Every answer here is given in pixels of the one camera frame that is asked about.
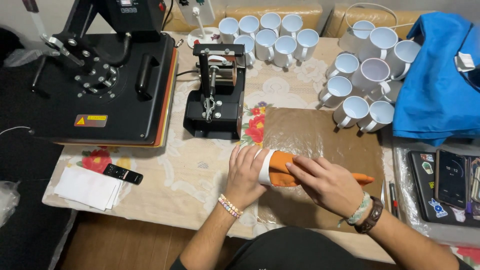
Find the leather bracelet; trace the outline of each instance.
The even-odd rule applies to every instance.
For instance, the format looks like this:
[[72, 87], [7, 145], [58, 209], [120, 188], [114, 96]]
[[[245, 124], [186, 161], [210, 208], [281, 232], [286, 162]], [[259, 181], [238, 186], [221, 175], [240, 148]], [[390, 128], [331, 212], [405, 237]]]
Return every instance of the leather bracelet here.
[[377, 224], [377, 221], [382, 214], [382, 210], [384, 209], [384, 205], [379, 198], [373, 196], [370, 196], [370, 198], [373, 200], [373, 206], [368, 217], [362, 222], [362, 224], [355, 225], [355, 230], [361, 234], [367, 233]]

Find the floral tablecloth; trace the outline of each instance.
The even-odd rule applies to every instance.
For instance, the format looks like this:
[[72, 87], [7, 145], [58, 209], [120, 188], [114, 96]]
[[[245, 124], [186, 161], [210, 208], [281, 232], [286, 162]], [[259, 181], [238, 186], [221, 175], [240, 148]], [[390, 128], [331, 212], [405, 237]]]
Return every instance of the floral tablecloth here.
[[[171, 35], [176, 40], [185, 38], [185, 35], [180, 33]], [[262, 145], [265, 108], [275, 106], [315, 109], [318, 93], [326, 82], [327, 67], [341, 51], [337, 41], [336, 38], [320, 38], [313, 58], [301, 65], [295, 63], [288, 71], [259, 60], [247, 69], [240, 141], [195, 138], [183, 128], [188, 93], [198, 89], [200, 81], [193, 74], [178, 77], [166, 147], [66, 146], [45, 191], [43, 203], [198, 229], [225, 187], [228, 158], [234, 146]], [[192, 50], [184, 45], [179, 51], [179, 72], [193, 69], [198, 58], [192, 55]], [[141, 185], [124, 183], [112, 210], [99, 211], [53, 193], [65, 167], [80, 166], [101, 173], [108, 163], [144, 175]], [[384, 170], [385, 179], [393, 181], [390, 147], [384, 147]], [[256, 205], [253, 205], [245, 210], [238, 222], [232, 226], [229, 236], [253, 238], [279, 226], [258, 222], [256, 209]], [[366, 235], [333, 231], [322, 233], [358, 257], [393, 262]], [[452, 249], [468, 258], [466, 261], [471, 265], [480, 263], [480, 256], [475, 250]]]

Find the blank sublimation mug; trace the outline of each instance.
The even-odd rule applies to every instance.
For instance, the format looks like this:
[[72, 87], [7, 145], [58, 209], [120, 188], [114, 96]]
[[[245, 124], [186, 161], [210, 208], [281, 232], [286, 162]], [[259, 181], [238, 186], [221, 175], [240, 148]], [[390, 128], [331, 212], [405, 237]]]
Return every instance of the blank sublimation mug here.
[[270, 12], [260, 18], [260, 29], [270, 29], [275, 32], [276, 37], [279, 37], [280, 25], [282, 18], [275, 12]]
[[273, 60], [275, 53], [273, 46], [276, 41], [276, 34], [273, 30], [264, 29], [257, 33], [255, 38], [255, 54], [258, 60], [271, 61]]
[[386, 101], [376, 101], [370, 105], [369, 114], [358, 122], [361, 132], [374, 132], [393, 121], [395, 109]]
[[336, 107], [342, 103], [343, 99], [345, 99], [351, 91], [352, 83], [347, 78], [342, 76], [332, 77], [328, 80], [318, 96], [320, 106]]
[[273, 63], [279, 67], [289, 68], [293, 64], [293, 52], [297, 48], [297, 42], [290, 36], [279, 37], [275, 41], [275, 58]]
[[353, 95], [365, 96], [375, 90], [378, 85], [383, 87], [385, 93], [390, 92], [390, 86], [385, 81], [390, 74], [388, 64], [379, 58], [365, 60], [352, 75], [354, 87]]
[[294, 57], [300, 62], [312, 58], [313, 52], [317, 47], [319, 37], [317, 31], [313, 29], [303, 29], [297, 35], [297, 48]]
[[398, 93], [400, 93], [400, 89], [403, 86], [403, 82], [393, 80], [388, 80], [386, 82], [388, 83], [388, 86], [390, 86], [390, 92], [385, 93], [383, 87], [378, 86], [377, 89], [367, 95], [368, 99], [373, 102], [382, 100], [388, 103], [395, 104]]
[[255, 41], [249, 35], [240, 35], [233, 41], [233, 44], [245, 45], [245, 58], [237, 57], [237, 63], [241, 66], [250, 66], [255, 64]]
[[342, 50], [358, 53], [360, 47], [375, 29], [375, 26], [369, 21], [358, 21], [352, 28], [348, 28], [338, 41], [338, 46]]
[[351, 127], [367, 116], [368, 103], [360, 97], [348, 97], [333, 113], [338, 128]]
[[407, 76], [410, 64], [415, 60], [420, 49], [421, 46], [415, 41], [403, 40], [388, 52], [385, 62], [390, 66], [392, 80], [401, 80]]
[[385, 60], [388, 51], [398, 42], [398, 35], [388, 27], [378, 27], [370, 32], [370, 35], [359, 50], [360, 61], [369, 58]]
[[327, 78], [334, 76], [350, 77], [358, 68], [359, 60], [351, 53], [340, 53], [333, 64], [328, 67]]
[[258, 33], [258, 30], [260, 30], [260, 22], [257, 17], [248, 15], [240, 19], [239, 28], [241, 35], [249, 35], [255, 40], [255, 35]]
[[297, 34], [303, 26], [303, 20], [296, 14], [288, 14], [283, 17], [282, 27], [280, 28], [280, 36], [291, 36], [297, 39]]
[[223, 44], [233, 44], [233, 41], [240, 35], [239, 22], [235, 18], [225, 18], [218, 24]]

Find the red flower print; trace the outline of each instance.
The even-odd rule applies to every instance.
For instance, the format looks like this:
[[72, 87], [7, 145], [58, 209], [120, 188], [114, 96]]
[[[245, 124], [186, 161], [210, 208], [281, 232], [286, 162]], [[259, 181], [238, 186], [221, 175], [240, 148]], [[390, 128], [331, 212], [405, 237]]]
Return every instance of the red flower print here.
[[112, 163], [107, 150], [93, 150], [90, 156], [82, 158], [82, 167], [97, 173], [103, 173], [109, 163]]
[[261, 143], [264, 140], [264, 124], [264, 114], [255, 116], [248, 122], [249, 128], [245, 130], [245, 134], [250, 136], [254, 142]]
[[259, 115], [260, 114], [260, 108], [252, 108], [250, 110], [251, 113], [253, 113], [253, 115]]
[[470, 259], [473, 260], [475, 264], [480, 264], [480, 249], [458, 246], [457, 253], [462, 255], [463, 257], [470, 257]]

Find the orange cloth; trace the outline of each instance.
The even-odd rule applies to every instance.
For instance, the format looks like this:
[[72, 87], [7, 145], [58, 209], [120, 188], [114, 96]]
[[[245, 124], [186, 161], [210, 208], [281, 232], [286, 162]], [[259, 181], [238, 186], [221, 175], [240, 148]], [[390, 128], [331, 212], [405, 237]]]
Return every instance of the orange cloth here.
[[[282, 151], [275, 151], [270, 159], [268, 168], [268, 175], [270, 176], [270, 182], [274, 186], [297, 186], [300, 185], [300, 181], [296, 179], [288, 171], [285, 163], [290, 162], [299, 166], [302, 170], [308, 172], [307, 169], [293, 161], [293, 154], [288, 154]], [[353, 177], [363, 187], [374, 181], [373, 177], [369, 177], [362, 173], [352, 173]]]

